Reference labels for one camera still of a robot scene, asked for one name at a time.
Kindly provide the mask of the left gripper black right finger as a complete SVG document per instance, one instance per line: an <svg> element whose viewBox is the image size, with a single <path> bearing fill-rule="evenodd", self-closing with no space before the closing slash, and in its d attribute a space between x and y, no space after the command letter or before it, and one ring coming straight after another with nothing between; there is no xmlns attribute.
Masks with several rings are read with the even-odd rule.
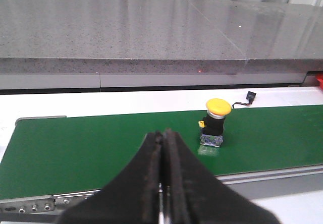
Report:
<svg viewBox="0 0 323 224"><path fill-rule="evenodd" d="M163 134L163 182L169 188L172 223L279 223L219 181L190 151L179 133Z"/></svg>

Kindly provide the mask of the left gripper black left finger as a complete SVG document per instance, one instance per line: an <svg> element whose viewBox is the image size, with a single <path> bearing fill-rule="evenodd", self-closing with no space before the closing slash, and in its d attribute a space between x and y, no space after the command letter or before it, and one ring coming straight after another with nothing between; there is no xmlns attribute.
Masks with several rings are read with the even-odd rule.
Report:
<svg viewBox="0 0 323 224"><path fill-rule="evenodd" d="M160 132L148 133L113 180L64 211L56 223L158 223L162 141Z"/></svg>

